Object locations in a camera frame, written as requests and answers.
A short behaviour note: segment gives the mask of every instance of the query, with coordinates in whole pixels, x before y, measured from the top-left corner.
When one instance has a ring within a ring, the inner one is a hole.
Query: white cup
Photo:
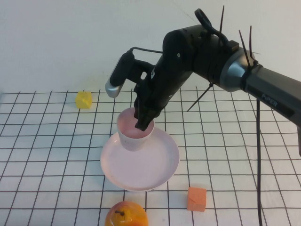
[[[122,111],[117,118],[117,128],[121,145],[129,151],[138,151],[142,148],[154,130],[155,123],[152,120],[145,131],[135,128],[138,120],[134,117],[133,107]]]

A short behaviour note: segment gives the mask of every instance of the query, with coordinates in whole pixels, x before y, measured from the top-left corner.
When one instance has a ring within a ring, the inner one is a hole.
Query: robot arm
[[[168,33],[156,65],[136,60],[132,49],[125,53],[106,83],[108,95],[116,97],[125,79],[135,82],[136,127],[145,130],[196,73],[226,91],[250,93],[295,123],[301,155],[301,82],[265,69],[256,60],[249,62],[254,59],[249,51],[215,30],[200,9],[195,14],[202,25]],[[140,78],[143,72],[145,79]]]

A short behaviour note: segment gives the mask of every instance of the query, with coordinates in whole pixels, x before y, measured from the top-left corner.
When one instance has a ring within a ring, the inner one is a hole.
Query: white table surface
[[[150,226],[257,226],[255,100],[215,87],[186,112],[206,86],[184,85],[155,119],[181,160],[166,184],[142,193],[114,186],[99,163],[119,112],[133,106],[131,88],[115,100],[93,92],[90,110],[76,108],[75,92],[3,94],[0,226],[103,226],[122,200],[142,205]],[[264,225],[300,226],[296,127],[262,104],[261,132]],[[186,210],[189,186],[207,189],[204,213]]]

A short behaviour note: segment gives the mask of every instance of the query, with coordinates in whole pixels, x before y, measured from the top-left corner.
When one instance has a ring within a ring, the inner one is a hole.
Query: black grid line
[[[79,113],[80,113],[80,109],[78,110],[78,113],[77,113],[77,118],[76,118],[76,122],[78,121],[79,119]],[[71,138],[71,142],[70,142],[70,147],[69,147],[69,150],[68,150],[68,155],[67,155],[67,159],[69,158],[69,154],[70,154],[70,150],[71,150],[71,147],[72,147],[72,142],[73,142],[73,138],[74,138],[74,133],[75,133],[75,129],[76,129],[76,123],[75,123],[75,126],[74,126],[74,130],[73,130],[73,135],[72,135],[72,138]],[[65,172],[66,172],[66,168],[67,168],[67,162],[65,164],[65,167],[64,167],[64,171],[63,171],[63,175],[62,175],[62,180],[61,180],[61,183],[60,183],[60,187],[59,187],[59,193],[57,194],[57,198],[56,198],[56,202],[55,202],[55,210],[57,208],[57,203],[58,203],[58,199],[60,197],[60,192],[61,192],[61,188],[62,188],[62,184],[63,184],[63,180],[64,180],[64,176],[65,176]],[[55,217],[55,210],[53,211],[53,215],[52,215],[52,219],[51,219],[51,225],[53,224],[53,220],[54,220],[54,217]]]
[[[72,208],[72,207],[68,207],[68,208],[13,208],[14,210],[99,210],[99,208]],[[102,210],[109,210],[111,208],[109,207],[103,207],[101,208]],[[155,208],[148,208],[149,210],[166,210],[166,208],[160,208],[160,207],[155,207]],[[181,207],[171,207],[171,210],[186,210],[187,208],[181,208]],[[207,210],[238,210],[238,208],[235,207],[230,207],[230,208],[206,208]],[[240,210],[256,210],[257,208],[239,208]],[[266,207],[263,208],[264,210],[284,210],[284,207]],[[287,207],[288,210],[301,210],[301,207]]]
[[[262,141],[263,141],[263,145],[265,146],[265,140],[264,140],[264,137],[263,137],[263,135],[262,135],[262,133],[261,133],[261,129],[260,129],[260,135],[261,135],[261,138],[262,138]],[[284,207],[285,207],[285,211],[286,211],[288,223],[289,223],[290,226],[292,226],[291,221],[290,221],[290,218],[289,218],[289,216],[288,216],[286,204],[285,204],[285,201],[284,201],[284,198],[283,198],[283,195],[282,195],[282,192],[281,192],[279,183],[278,183],[278,179],[277,179],[276,174],[275,174],[274,166],[273,166],[273,164],[272,164],[271,158],[269,157],[269,152],[268,152],[268,151],[267,151],[267,155],[268,155],[268,158],[269,158],[269,163],[271,164],[271,168],[272,168],[272,170],[273,170],[273,175],[274,175],[274,178],[275,178],[275,180],[276,180],[277,187],[278,187],[278,189],[279,189],[279,192],[280,192],[280,195],[281,195],[281,199],[282,199],[283,205],[284,205]]]
[[[110,137],[111,137],[111,134],[112,134],[112,125],[113,125],[113,118],[114,118],[115,100],[116,100],[116,98],[114,98],[114,104],[113,104],[113,113],[112,113],[111,128],[110,128]],[[103,177],[103,189],[104,189],[105,179],[106,179],[106,176]],[[103,192],[102,192],[102,196],[101,196],[101,199],[100,199],[100,208],[102,207],[102,203],[103,203]],[[99,220],[100,220],[101,210],[102,209],[99,210],[98,223],[99,223]]]
[[[47,101],[47,104],[46,104],[46,107],[45,107],[45,110],[44,110],[44,114],[43,114],[42,119],[41,119],[41,123],[42,123],[42,121],[43,121],[43,118],[44,118],[46,109],[47,109],[48,104],[49,104],[49,101],[50,101],[50,98],[51,98],[51,93],[50,93],[50,95],[49,95],[49,98],[48,98],[48,101]],[[38,136],[40,127],[41,127],[41,124],[39,125],[39,128],[38,128],[38,130],[37,130],[36,137]],[[52,139],[52,142],[51,142],[51,147],[50,147],[50,150],[49,150],[49,152],[48,152],[47,160],[49,159],[49,156],[50,156],[50,153],[51,153],[51,149],[52,149],[52,145],[53,145],[54,140],[55,140],[55,135],[54,135],[54,137],[53,137],[53,139]],[[38,195],[39,195],[40,186],[41,186],[41,183],[42,183],[42,180],[43,180],[43,176],[44,176],[46,167],[47,167],[47,162],[45,163],[45,166],[44,166],[44,170],[43,170],[43,173],[42,173],[42,176],[41,176],[41,180],[40,180],[40,183],[39,183],[39,187],[38,187],[38,190],[37,190],[37,194],[36,194],[36,197],[35,197],[35,200],[34,200],[34,203],[33,203],[33,208],[34,208],[34,206],[35,206],[35,204],[36,204],[36,201],[37,201],[37,198],[38,198]],[[33,210],[31,211],[31,214],[30,214],[30,217],[29,217],[29,220],[28,220],[28,224],[27,224],[27,225],[30,224],[30,220],[31,220],[31,218],[32,218],[32,213],[33,213]]]
[[[18,135],[19,135],[19,134],[20,134],[20,132],[21,132],[22,126],[23,126],[23,125],[21,125],[21,127],[20,127],[20,130],[19,130],[19,132],[18,132]],[[8,162],[7,162],[7,164],[5,165],[5,168],[4,168],[4,170],[3,170],[3,173],[2,173],[2,175],[4,174],[4,172],[5,172],[5,170],[6,170],[6,166],[7,166],[7,165],[8,165]],[[10,206],[10,208],[9,208],[8,216],[7,216],[7,218],[6,218],[6,221],[5,221],[5,224],[4,224],[4,225],[6,225],[6,224],[7,224],[7,222],[8,222],[9,215],[10,215],[10,213],[11,213],[11,209],[12,209],[12,207],[13,207],[13,205],[14,205],[14,202],[15,202],[15,199],[16,199],[16,196],[17,196],[17,191],[18,191],[18,188],[19,188],[19,186],[20,186],[20,183],[21,183],[21,180],[22,180],[23,174],[24,174],[24,172],[25,172],[26,166],[27,166],[27,162],[25,163],[25,166],[24,166],[24,169],[23,169],[23,172],[22,172],[22,175],[21,175],[21,178],[20,178],[20,181],[19,181],[19,184],[18,184],[18,187],[17,187],[16,193],[15,193],[15,195],[14,195],[13,202],[11,203],[11,206]]]
[[[185,133],[169,133],[170,135],[187,135]],[[188,133],[189,135],[202,135],[202,134],[226,134],[226,135],[237,135],[240,133]],[[279,133],[262,133],[262,134],[279,134]],[[38,135],[39,137],[49,137],[49,136],[56,136],[56,137],[64,137],[64,136],[71,136],[72,134],[59,134],[59,135]],[[85,136],[87,134],[75,134],[75,136]],[[109,133],[93,133],[92,135],[107,135],[109,136]],[[2,137],[17,137],[16,135],[3,135]],[[18,137],[34,137],[34,135],[19,135]]]
[[[203,161],[204,159],[188,159],[189,161]],[[255,161],[256,159],[229,159],[230,161]],[[290,160],[294,160],[294,161],[300,161],[300,159],[272,159],[272,161],[290,161]],[[99,160],[31,160],[31,161],[22,161],[22,160],[19,160],[19,161],[8,161],[8,162],[65,162],[65,161],[68,161],[68,162],[90,162],[90,161],[99,161]],[[224,159],[208,159],[208,161],[225,161]]]
[[[185,125],[184,125],[184,114],[183,114],[183,103],[182,103],[182,91],[181,91],[181,88],[180,88],[180,99],[181,99],[183,131],[184,131],[184,143],[185,143],[185,152],[186,152],[186,161],[187,161],[186,163],[187,163],[187,173],[188,173],[188,186],[190,187],[190,177],[189,177],[188,155],[187,155],[187,145],[186,145],[186,134],[185,134]],[[193,211],[191,211],[191,217],[192,217],[192,225],[194,226]]]
[[[278,121],[277,121],[276,118],[275,118],[274,112],[272,112],[272,114],[273,114],[274,119],[275,119],[275,121],[276,121],[277,128],[278,128],[278,130],[279,130],[279,133],[280,133],[280,136],[281,136],[281,138],[282,138],[282,141],[283,141],[283,143],[285,144],[285,141],[284,141],[282,132],[281,132],[280,127],[279,127],[279,123],[278,123]],[[299,185],[300,185],[300,187],[301,187],[301,182],[300,182],[300,180],[299,180],[299,177],[297,176],[297,172],[296,172],[295,166],[293,165],[293,161],[292,161],[292,159],[291,159],[290,153],[288,152],[287,146],[285,146],[285,149],[286,149],[286,152],[287,152],[287,154],[288,154],[288,156],[289,156],[289,161],[290,161],[291,164],[292,164],[292,167],[293,167],[293,170],[294,170],[294,172],[295,172],[295,174],[296,174],[296,177],[297,177],[297,180],[298,180],[298,182],[299,182]]]
[[[240,130],[241,137],[242,137],[242,139],[243,139],[243,141],[244,141],[244,145],[246,145],[246,141],[245,141],[245,138],[244,138],[244,136],[243,136],[243,132],[242,132],[240,123],[238,124],[238,126],[239,126],[239,130]],[[247,155],[247,157],[248,157],[248,161],[249,161],[249,165],[250,165],[252,177],[253,177],[253,180],[254,180],[254,185],[255,185],[255,188],[256,188],[255,191],[257,191],[257,184],[256,184],[256,180],[255,180],[255,174],[254,174],[254,172],[253,172],[253,168],[252,168],[252,165],[251,165],[251,161],[252,161],[252,160],[251,160],[250,157],[249,157],[249,153],[248,153],[248,150],[247,150],[246,146],[245,146],[245,150],[246,150],[246,155]],[[262,210],[262,205],[260,204],[260,206],[261,206],[261,211],[262,211],[262,213],[263,213],[263,218],[264,218],[265,224],[268,225],[268,224],[267,224],[266,217],[265,217],[265,214],[264,214],[264,212],[263,212],[263,210]]]
[[[199,116],[201,118],[202,130],[204,130],[203,120],[202,120],[202,114],[201,114],[201,108],[200,108],[199,102],[198,102],[198,109],[199,109]],[[211,175],[212,174],[210,173],[210,167],[209,167],[209,162],[208,162],[208,153],[207,153],[206,140],[205,140],[204,133],[203,133],[203,140],[204,140],[204,147],[205,147],[205,153],[206,153],[206,159],[207,159],[207,167],[208,167],[208,173],[209,173],[210,186],[211,186],[211,190],[213,190],[212,179],[211,179]],[[218,217],[217,217],[217,212],[216,212],[214,193],[213,193],[213,191],[211,193],[212,193],[212,199],[213,199],[213,206],[214,206],[214,212],[215,212],[216,225],[218,226]]]
[[[166,111],[165,111],[165,108],[164,108],[164,129],[165,129],[165,132],[167,132],[166,130]],[[167,209],[168,209],[168,226],[170,226],[170,206],[169,206],[169,183],[167,181]]]
[[[213,89],[214,99],[216,100],[214,86],[212,87],[212,89]],[[221,127],[221,130],[222,130],[222,124],[221,124],[220,115],[217,114],[217,116],[218,116],[218,120],[219,120],[220,127]],[[226,145],[225,137],[224,137],[223,133],[222,133],[222,140],[223,140],[224,145]],[[235,198],[236,198],[236,204],[237,204],[237,207],[238,207],[239,219],[240,219],[240,223],[241,223],[241,226],[242,226],[243,222],[242,222],[242,219],[241,219],[241,214],[240,214],[240,209],[239,209],[239,203],[238,203],[237,193],[236,193],[236,190],[235,190],[235,185],[234,185],[234,180],[233,180],[233,175],[232,175],[232,170],[231,170],[231,166],[230,166],[230,162],[229,162],[229,157],[228,157],[227,150],[226,150],[226,156],[227,156],[227,162],[228,162],[228,166],[229,166],[229,170],[230,170],[230,175],[231,175],[232,185],[233,185],[233,189],[234,189],[234,194],[235,194]]]

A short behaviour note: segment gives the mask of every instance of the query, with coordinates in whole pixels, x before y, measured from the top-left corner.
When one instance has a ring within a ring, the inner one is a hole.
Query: black cable
[[[162,51],[157,51],[157,50],[152,50],[152,49],[147,49],[147,48],[140,48],[140,47],[132,47],[130,50],[133,51],[134,49],[144,51],[144,52],[151,52],[151,53],[161,53],[163,54]]]
[[[203,92],[203,94],[191,105],[191,107],[187,110],[189,111],[204,95],[208,90],[213,86],[213,83],[209,83],[209,87]]]
[[[257,136],[257,210],[259,226],[261,218],[261,144],[260,144],[260,100],[256,100],[256,136]]]

